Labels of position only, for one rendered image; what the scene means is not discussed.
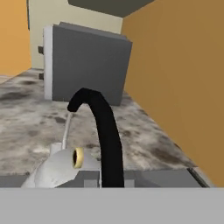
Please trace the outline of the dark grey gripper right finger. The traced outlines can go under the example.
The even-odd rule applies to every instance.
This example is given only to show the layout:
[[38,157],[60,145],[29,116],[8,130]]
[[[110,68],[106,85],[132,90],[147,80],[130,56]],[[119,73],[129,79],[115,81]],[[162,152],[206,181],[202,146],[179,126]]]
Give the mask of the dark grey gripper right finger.
[[159,187],[150,177],[150,171],[125,171],[124,186],[129,188]]

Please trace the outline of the black curved tap spout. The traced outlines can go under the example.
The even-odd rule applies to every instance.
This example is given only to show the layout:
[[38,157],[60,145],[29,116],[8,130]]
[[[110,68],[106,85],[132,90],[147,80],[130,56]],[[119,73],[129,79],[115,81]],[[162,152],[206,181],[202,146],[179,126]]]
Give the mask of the black curved tap spout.
[[90,107],[96,123],[101,147],[101,186],[124,187],[123,147],[113,110],[100,92],[84,87],[73,95],[67,110],[76,112],[83,103]]

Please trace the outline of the grey box appliance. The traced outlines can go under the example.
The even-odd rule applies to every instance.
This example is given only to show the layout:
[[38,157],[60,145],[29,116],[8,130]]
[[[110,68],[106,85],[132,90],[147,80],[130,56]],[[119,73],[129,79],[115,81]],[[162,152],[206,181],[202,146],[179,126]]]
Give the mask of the grey box appliance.
[[43,30],[44,97],[68,102],[81,88],[121,104],[132,42],[127,37],[61,22]]

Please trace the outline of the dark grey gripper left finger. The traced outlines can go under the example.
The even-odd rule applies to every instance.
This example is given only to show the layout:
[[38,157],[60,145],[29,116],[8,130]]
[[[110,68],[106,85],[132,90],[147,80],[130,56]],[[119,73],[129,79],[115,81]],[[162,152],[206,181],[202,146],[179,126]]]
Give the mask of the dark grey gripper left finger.
[[60,185],[60,187],[67,188],[99,188],[100,172],[99,171],[79,171],[77,176],[66,182],[65,184]]

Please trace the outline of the dark grey wall cabinet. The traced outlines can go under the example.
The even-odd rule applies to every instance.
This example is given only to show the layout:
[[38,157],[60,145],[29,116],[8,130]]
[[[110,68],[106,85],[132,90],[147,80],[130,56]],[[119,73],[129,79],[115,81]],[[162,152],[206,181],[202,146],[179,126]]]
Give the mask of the dark grey wall cabinet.
[[67,0],[72,6],[124,18],[155,0]]

